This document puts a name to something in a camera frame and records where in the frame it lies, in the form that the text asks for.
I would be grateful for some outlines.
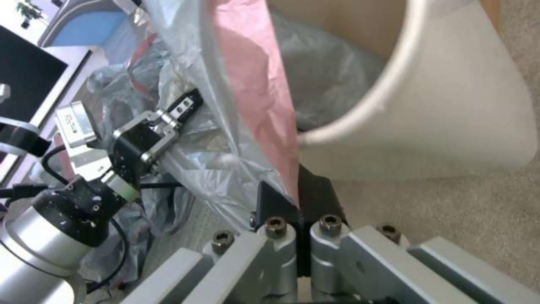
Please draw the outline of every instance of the silver metal bracket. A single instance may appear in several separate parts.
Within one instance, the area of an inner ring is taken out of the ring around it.
[[[129,123],[116,129],[113,137],[118,139],[123,133],[141,123],[148,123],[152,126],[152,130],[161,136],[161,139],[140,157],[143,163],[150,165],[178,137],[178,129],[180,129],[181,124],[169,112],[158,108],[155,112],[145,111]]]

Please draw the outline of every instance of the potted plant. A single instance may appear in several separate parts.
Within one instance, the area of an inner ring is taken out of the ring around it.
[[[32,4],[30,0],[24,0],[23,2],[17,3],[15,10],[24,17],[24,22],[21,24],[23,29],[27,29],[30,26],[31,20],[41,19],[43,17],[41,14],[42,9],[35,4]]]

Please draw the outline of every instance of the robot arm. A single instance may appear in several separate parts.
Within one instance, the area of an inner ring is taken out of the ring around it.
[[[82,103],[59,109],[56,122],[77,177],[63,189],[42,191],[20,217],[4,222],[0,302],[80,302],[81,259],[107,239],[113,215],[140,197],[139,178],[155,169],[202,102],[194,90],[168,110],[142,113],[114,132],[108,150]]]

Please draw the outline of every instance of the hex socket screw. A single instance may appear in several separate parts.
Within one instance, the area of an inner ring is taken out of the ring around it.
[[[341,233],[341,218],[333,214],[323,215],[319,220],[319,228],[327,236],[338,236]]]
[[[279,239],[287,233],[287,221],[283,217],[272,216],[265,221],[266,235],[272,239]]]
[[[220,230],[212,237],[212,251],[222,255],[234,243],[234,234],[229,230]]]

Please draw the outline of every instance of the bolt head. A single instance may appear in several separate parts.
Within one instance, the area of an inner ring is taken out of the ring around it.
[[[279,239],[287,233],[287,221],[279,216],[269,217],[265,221],[265,231],[268,237]]]
[[[384,235],[386,238],[391,240],[392,242],[399,244],[401,239],[401,231],[399,231],[394,225],[392,224],[380,224],[375,229],[380,232],[382,235]]]
[[[319,220],[319,228],[327,236],[338,236],[341,233],[341,218],[333,214],[327,214]]]
[[[234,243],[234,234],[229,230],[220,230],[212,237],[212,250],[222,255]]]

